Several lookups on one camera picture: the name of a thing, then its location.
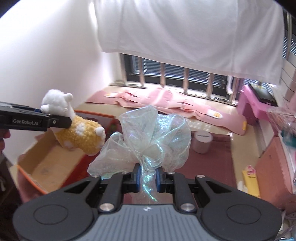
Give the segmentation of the pink round cosmetic jar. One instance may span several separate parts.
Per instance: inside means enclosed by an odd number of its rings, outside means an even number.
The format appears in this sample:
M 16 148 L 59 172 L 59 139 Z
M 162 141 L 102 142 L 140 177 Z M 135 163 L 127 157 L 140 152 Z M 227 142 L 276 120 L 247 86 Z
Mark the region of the pink round cosmetic jar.
M 211 133 L 203 130 L 194 132 L 193 150 L 199 154 L 205 154 L 210 149 L 213 136 Z

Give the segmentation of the iridescent organza scrunchie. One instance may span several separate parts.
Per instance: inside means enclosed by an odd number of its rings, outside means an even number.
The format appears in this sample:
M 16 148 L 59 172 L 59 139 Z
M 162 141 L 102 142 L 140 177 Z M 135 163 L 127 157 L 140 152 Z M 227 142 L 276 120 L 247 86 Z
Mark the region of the iridescent organza scrunchie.
M 178 114 L 159 114 L 152 106 L 119 116 L 122 131 L 113 133 L 99 155 L 88 166 L 92 177 L 111 178 L 130 172 L 140 164 L 140 191 L 132 194 L 133 204 L 168 204 L 172 195 L 158 193 L 156 169 L 165 172 L 181 168 L 189 157 L 191 130 Z

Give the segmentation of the yellow white alpaca plush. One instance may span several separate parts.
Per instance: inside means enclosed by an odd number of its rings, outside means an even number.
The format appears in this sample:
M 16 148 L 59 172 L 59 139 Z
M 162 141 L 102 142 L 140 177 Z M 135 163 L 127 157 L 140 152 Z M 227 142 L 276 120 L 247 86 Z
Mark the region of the yellow white alpaca plush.
M 69 128 L 51 127 L 56 140 L 67 149 L 81 149 L 86 155 L 99 153 L 105 143 L 106 133 L 96 121 L 78 116 L 71 106 L 73 95 L 58 89 L 50 89 L 42 100 L 41 112 L 69 117 L 72 120 Z

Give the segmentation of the maroon denim garment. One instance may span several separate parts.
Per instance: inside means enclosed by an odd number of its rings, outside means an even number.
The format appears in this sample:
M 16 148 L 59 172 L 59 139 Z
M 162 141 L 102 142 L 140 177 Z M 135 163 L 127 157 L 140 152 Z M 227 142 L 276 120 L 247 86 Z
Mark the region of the maroon denim garment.
M 184 165 L 175 170 L 188 179 L 194 179 L 202 174 L 225 185 L 235 188 L 236 178 L 231 155 L 231 138 L 228 135 L 212 134 L 209 150 L 204 154 L 195 152 L 192 143 L 189 157 Z

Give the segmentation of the orange cardboard box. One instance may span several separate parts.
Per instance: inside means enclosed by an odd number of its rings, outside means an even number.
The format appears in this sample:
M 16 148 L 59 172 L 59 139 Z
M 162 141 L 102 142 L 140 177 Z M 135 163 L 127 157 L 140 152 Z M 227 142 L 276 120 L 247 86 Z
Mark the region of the orange cardboard box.
M 64 149 L 51 130 L 36 139 L 17 168 L 38 192 L 47 194 L 88 177 L 87 168 L 96 155 L 88 156 L 81 149 Z

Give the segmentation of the yellow tube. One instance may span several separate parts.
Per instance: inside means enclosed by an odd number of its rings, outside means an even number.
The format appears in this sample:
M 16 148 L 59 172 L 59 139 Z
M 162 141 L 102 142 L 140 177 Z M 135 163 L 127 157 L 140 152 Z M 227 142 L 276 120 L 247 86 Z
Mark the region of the yellow tube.
M 247 193 L 257 198 L 261 198 L 256 170 L 251 165 L 248 165 L 242 171 L 242 175 Z

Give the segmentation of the pink waist support belt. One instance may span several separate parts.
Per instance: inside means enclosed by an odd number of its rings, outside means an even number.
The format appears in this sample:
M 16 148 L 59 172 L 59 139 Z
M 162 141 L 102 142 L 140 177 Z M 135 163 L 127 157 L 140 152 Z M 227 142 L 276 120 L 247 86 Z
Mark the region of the pink waist support belt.
M 229 114 L 207 105 L 202 99 L 167 89 L 125 88 L 119 91 L 99 90 L 86 100 L 87 103 L 117 104 L 124 108 L 143 108 L 151 105 L 158 111 L 176 113 L 185 118 L 196 118 L 204 123 L 226 128 L 238 135 L 244 135 L 247 128 L 246 117 Z

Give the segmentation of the pink gift box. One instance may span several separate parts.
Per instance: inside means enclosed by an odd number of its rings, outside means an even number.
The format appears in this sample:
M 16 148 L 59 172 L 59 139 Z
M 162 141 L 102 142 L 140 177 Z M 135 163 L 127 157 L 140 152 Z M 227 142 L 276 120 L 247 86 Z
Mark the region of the pink gift box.
M 257 120 L 269 121 L 267 110 L 271 107 L 276 106 L 261 103 L 249 85 L 243 85 L 238 99 L 237 111 L 246 117 L 249 125 L 254 125 Z

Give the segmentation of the metal window railing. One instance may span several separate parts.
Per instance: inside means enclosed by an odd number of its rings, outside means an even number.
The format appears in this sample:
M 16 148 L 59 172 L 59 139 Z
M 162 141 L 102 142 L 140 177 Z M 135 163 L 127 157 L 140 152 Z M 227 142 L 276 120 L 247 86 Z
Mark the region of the metal window railing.
M 122 78 L 111 86 L 148 88 L 175 87 L 183 94 L 200 97 L 231 106 L 238 104 L 242 79 L 234 78 L 230 84 L 232 94 L 226 91 L 227 76 L 218 75 L 171 64 L 152 61 L 133 55 L 119 54 Z

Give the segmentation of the black flat box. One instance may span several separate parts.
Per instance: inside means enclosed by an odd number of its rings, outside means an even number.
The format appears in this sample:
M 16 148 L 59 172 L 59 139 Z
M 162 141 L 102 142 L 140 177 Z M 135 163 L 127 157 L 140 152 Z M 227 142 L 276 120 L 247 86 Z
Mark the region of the black flat box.
M 249 87 L 261 103 L 277 106 L 276 99 L 265 87 L 253 83 L 249 83 Z

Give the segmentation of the white hanging cloth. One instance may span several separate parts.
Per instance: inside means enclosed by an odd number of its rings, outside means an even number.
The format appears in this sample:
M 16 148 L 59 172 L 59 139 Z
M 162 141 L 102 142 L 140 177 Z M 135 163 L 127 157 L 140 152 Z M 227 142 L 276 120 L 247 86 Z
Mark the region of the white hanging cloth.
M 284 21 L 275 1 L 95 1 L 102 51 L 277 84 Z

